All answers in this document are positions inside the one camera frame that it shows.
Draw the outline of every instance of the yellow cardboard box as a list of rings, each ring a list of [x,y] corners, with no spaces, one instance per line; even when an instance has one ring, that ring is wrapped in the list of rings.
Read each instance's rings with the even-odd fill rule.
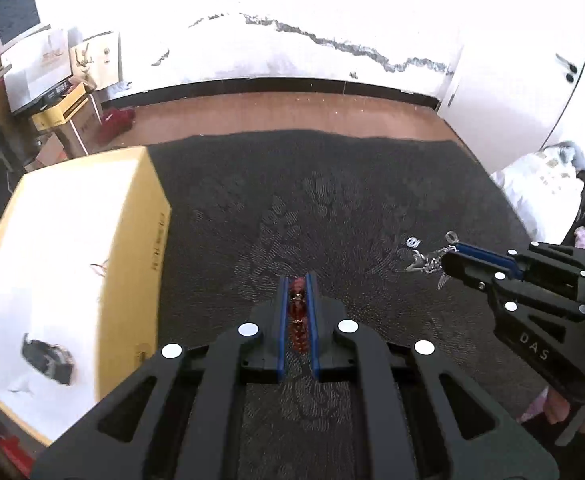
[[[65,124],[87,99],[86,86],[80,83],[59,103],[33,115],[32,122],[40,132]]]
[[[48,446],[157,349],[170,204],[144,147],[22,177],[0,220],[0,409]],[[63,384],[24,341],[69,352]]]

